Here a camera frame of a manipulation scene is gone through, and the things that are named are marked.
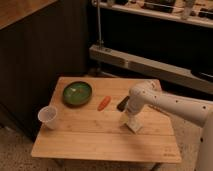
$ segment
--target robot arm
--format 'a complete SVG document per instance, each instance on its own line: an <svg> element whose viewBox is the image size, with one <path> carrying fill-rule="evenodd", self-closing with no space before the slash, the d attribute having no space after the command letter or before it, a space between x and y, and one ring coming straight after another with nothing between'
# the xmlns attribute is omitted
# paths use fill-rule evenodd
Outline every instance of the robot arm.
<svg viewBox="0 0 213 171"><path fill-rule="evenodd" d="M213 102L160 92L152 81L136 84L129 96L126 113L130 118L134 118L145 104L151 104L203 127L195 170L213 170Z"/></svg>
<svg viewBox="0 0 213 171"><path fill-rule="evenodd" d="M139 113L145 104L151 104L203 127L212 113L212 102L162 93L153 81L136 84L129 95L126 107L129 116Z"/></svg>

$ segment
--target floor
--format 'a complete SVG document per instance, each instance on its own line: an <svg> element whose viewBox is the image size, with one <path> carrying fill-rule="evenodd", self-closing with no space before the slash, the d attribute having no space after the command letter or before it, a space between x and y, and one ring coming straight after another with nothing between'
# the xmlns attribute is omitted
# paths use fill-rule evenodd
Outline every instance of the floor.
<svg viewBox="0 0 213 171"><path fill-rule="evenodd" d="M181 164L164 164L158 171L193 171L201 129L183 119L171 116ZM145 171L151 164L66 160L62 167L51 159L32 158L33 143L23 135L6 128L0 129L0 171Z"/></svg>

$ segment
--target green bowl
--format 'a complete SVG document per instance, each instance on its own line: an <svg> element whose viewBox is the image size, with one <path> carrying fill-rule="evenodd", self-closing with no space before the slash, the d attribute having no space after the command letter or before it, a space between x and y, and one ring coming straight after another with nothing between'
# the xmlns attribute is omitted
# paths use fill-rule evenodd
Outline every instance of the green bowl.
<svg viewBox="0 0 213 171"><path fill-rule="evenodd" d="M63 101L66 104L79 106L87 103L92 95L92 87L83 81L76 81L65 87Z"/></svg>

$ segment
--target orange carrot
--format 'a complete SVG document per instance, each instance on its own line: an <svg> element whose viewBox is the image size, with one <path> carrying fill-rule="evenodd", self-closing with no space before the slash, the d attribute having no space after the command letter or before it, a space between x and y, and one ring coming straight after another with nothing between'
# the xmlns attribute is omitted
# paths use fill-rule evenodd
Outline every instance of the orange carrot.
<svg viewBox="0 0 213 171"><path fill-rule="evenodd" d="M99 106L98 106L98 111L103 110L103 109L109 104L110 101L111 101L111 97L110 97L110 96L106 96L106 97L101 101L101 103L99 104Z"/></svg>

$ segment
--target white cup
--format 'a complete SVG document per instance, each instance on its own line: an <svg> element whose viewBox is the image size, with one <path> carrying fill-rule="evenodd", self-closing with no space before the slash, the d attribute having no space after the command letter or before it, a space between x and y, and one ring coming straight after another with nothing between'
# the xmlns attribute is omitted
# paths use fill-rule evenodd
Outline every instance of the white cup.
<svg viewBox="0 0 213 171"><path fill-rule="evenodd" d="M38 112L38 120L45 124L50 129L58 127L58 111L54 106L43 107Z"/></svg>

